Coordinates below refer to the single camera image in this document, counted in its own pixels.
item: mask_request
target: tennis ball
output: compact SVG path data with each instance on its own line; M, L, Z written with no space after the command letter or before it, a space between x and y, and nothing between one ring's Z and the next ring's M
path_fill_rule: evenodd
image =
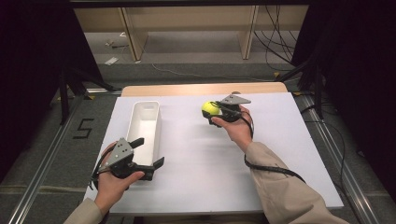
M202 111L205 111L207 113L209 113L210 115L217 115L220 110L218 107L216 107L215 105L212 105L211 101L205 102L202 107L201 107Z

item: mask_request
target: white tabletop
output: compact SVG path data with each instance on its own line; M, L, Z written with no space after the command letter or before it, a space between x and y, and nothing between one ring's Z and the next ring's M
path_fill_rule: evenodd
M201 112L206 101L223 95L119 97L100 152L128 133L134 103L157 101L162 118L162 168L152 181L134 183L111 213L135 216L260 212L262 206L244 164L243 152L225 130L209 125ZM241 94L255 124L254 141L263 142L324 199L343 203L329 177L290 93ZM87 188L85 197L96 190Z

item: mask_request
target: white plastic bin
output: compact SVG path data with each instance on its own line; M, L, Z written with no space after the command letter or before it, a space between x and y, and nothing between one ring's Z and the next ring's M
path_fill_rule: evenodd
M140 137L145 139L144 145L134 149L134 162L150 166L158 160L161 136L160 104L155 101L135 103L126 136L128 142Z

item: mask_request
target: human arm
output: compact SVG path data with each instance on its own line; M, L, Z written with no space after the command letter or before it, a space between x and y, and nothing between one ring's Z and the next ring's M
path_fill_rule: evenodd
M244 118L251 121L249 111L242 106L241 110ZM244 121L228 123L220 118L212 118L212 121L227 131L231 140L245 152L250 163L288 169L265 144L253 142ZM270 223L346 223L333 216L322 197L299 178L254 169L250 173Z
M110 144L107 148L113 147L114 144ZM124 179L119 179L109 172L99 174L98 192L94 201L85 199L65 223L99 223L110 208L120 200L124 191L143 175L143 172L134 172Z

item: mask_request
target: beige sleeve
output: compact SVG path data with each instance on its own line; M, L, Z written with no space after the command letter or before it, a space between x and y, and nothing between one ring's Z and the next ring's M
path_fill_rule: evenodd
M247 147L247 160L256 165L288 169L262 143L253 142ZM323 198L299 178L253 169L251 175L270 223L347 223L333 216Z
M87 198L74 210L64 224L98 224L102 218L102 213L96 203Z

